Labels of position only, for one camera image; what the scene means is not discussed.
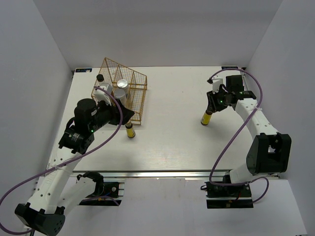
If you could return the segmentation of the small yellow bottle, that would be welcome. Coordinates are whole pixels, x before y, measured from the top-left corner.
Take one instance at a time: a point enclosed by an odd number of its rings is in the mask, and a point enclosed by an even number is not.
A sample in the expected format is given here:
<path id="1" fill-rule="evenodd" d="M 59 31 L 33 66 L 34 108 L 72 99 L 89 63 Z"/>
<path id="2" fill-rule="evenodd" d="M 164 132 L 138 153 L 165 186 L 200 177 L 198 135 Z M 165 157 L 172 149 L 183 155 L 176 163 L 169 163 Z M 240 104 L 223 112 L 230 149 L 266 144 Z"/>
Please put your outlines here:
<path id="1" fill-rule="evenodd" d="M 212 112 L 211 111 L 205 111 L 205 113 L 203 114 L 202 118 L 201 118 L 201 124 L 206 126 L 209 124 L 211 117 L 212 117 Z"/>
<path id="2" fill-rule="evenodd" d="M 134 131 L 134 128 L 133 128 L 133 124 L 131 122 L 127 123 L 125 125 L 125 128 L 126 128 L 126 134 L 129 138 L 134 138 L 135 137 L 135 131 Z"/>

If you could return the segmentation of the dark sauce glass bottle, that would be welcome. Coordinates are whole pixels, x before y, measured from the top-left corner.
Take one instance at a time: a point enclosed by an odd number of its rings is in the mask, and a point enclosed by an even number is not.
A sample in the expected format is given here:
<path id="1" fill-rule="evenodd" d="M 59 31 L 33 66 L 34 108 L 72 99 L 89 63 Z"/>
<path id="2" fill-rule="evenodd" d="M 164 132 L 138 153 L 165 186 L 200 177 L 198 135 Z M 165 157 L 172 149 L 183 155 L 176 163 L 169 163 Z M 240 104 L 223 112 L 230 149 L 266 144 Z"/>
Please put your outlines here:
<path id="1" fill-rule="evenodd" d="M 109 83 L 105 81 L 105 78 L 102 74 L 98 74 L 96 76 L 96 80 L 97 80 L 97 86 L 98 87 L 104 86 L 106 89 L 108 88 Z"/>

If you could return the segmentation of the white jar blue label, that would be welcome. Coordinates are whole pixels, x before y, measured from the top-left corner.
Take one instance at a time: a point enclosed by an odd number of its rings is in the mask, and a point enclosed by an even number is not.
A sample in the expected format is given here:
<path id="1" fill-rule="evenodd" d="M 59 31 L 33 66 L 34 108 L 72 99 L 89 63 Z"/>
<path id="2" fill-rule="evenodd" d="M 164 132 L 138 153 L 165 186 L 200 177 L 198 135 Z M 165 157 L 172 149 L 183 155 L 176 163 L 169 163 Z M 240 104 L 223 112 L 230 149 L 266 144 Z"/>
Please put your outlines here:
<path id="1" fill-rule="evenodd" d="M 125 91 L 126 96 L 129 94 L 129 83 L 126 79 L 120 79 L 117 81 L 117 87 Z"/>

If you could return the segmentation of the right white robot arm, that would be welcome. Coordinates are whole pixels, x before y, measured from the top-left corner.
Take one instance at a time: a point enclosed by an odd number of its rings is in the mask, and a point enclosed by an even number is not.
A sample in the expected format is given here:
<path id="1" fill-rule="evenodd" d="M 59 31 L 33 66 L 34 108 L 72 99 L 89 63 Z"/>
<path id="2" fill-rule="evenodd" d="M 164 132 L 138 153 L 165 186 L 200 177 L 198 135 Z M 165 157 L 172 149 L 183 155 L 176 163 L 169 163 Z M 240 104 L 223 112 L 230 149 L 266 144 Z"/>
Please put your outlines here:
<path id="1" fill-rule="evenodd" d="M 255 176 L 286 172 L 291 137 L 273 127 L 260 109 L 255 94 L 245 90 L 242 76 L 232 75 L 225 79 L 214 76 L 208 82 L 212 85 L 212 90 L 207 92 L 207 111 L 213 114 L 232 107 L 252 137 L 252 145 L 244 164 L 225 175 L 223 192 L 234 196 L 240 190 L 240 183 L 251 182 Z"/>

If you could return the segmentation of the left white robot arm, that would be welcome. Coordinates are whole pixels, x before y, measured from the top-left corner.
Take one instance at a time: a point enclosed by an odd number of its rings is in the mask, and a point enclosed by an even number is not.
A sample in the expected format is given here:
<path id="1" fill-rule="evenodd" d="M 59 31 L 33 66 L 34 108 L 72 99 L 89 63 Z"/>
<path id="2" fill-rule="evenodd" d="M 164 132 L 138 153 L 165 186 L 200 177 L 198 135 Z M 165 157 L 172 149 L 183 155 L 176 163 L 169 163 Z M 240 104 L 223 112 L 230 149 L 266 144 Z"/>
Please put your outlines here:
<path id="1" fill-rule="evenodd" d="M 126 124 L 134 115 L 120 103 L 118 106 L 96 103 L 91 98 L 78 101 L 58 145 L 58 150 L 48 173 L 27 203 L 18 204 L 17 217 L 28 227 L 46 236 L 55 236 L 62 229 L 66 215 L 87 196 L 97 197 L 104 191 L 103 177 L 88 171 L 79 175 L 76 184 L 66 193 L 63 189 L 72 175 L 78 157 L 88 151 L 94 133 L 106 124 Z"/>

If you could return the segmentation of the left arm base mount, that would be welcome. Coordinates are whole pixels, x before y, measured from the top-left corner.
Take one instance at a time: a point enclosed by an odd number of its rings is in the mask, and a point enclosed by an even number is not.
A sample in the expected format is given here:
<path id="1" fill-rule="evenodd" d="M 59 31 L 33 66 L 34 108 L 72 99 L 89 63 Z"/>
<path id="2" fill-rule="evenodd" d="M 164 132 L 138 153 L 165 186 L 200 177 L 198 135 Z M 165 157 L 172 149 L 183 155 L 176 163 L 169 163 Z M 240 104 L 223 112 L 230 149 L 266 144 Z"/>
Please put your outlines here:
<path id="1" fill-rule="evenodd" d="M 104 181 L 102 192 L 88 195 L 79 206 L 118 207 L 123 199 L 125 183 L 120 181 Z"/>

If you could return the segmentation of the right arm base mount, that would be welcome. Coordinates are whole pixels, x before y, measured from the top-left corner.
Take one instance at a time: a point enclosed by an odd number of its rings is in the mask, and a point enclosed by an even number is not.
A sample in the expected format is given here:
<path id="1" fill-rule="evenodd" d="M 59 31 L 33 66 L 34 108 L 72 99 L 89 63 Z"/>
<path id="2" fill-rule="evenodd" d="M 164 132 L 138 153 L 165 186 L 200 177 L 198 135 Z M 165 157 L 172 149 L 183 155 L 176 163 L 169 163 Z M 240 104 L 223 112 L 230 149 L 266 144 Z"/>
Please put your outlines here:
<path id="1" fill-rule="evenodd" d="M 200 190 L 206 192 L 207 209 L 253 208 L 252 193 L 248 185 L 216 186 L 205 182 Z"/>

